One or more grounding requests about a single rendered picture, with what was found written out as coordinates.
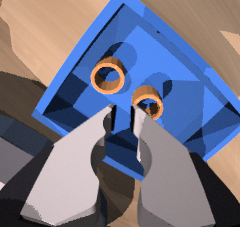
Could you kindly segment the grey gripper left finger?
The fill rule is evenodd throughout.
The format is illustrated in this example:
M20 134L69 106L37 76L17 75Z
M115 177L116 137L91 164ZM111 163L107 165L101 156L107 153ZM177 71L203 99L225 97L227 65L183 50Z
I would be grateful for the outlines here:
M106 137L114 131L116 106L109 104L44 147L3 186L0 227L94 227L98 223L97 167L106 157Z

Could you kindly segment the bronze bushing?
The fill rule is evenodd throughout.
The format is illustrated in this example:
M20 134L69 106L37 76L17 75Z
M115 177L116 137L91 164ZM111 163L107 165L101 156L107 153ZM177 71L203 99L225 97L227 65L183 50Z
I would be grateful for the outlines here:
M98 69L102 68L104 66L110 66L115 68L119 74L120 77L115 81L105 81L103 80L99 74ZM112 94L117 92L119 89L122 88L122 85L124 83L124 66L123 63L113 56L106 56L104 58L101 58L95 65L93 72L91 74L91 82L94 86L94 88L104 94Z
M163 111L163 104L157 89L152 86L144 85L138 87L132 94L132 106L145 98L152 98L156 100L155 104L149 108L142 108L154 120L158 119Z

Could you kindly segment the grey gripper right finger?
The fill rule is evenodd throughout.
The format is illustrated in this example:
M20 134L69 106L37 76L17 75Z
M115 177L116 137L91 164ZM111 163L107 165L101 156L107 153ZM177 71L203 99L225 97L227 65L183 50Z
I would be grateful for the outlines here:
M130 107L130 118L144 168L139 227L240 227L240 203L197 152L139 106Z

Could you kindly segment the blue crate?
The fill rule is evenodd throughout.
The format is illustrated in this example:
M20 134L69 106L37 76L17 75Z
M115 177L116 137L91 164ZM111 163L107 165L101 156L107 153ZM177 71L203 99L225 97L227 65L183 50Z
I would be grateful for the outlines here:
M94 66L106 56L118 58L125 71L122 88L112 94L97 91L91 82ZM144 168L136 157L138 138L131 132L130 107L133 92L144 85L157 89L163 103L155 121L205 162L240 133L240 100L179 34L139 0L108 2L31 116L64 137L109 104L117 105L102 161L141 182Z

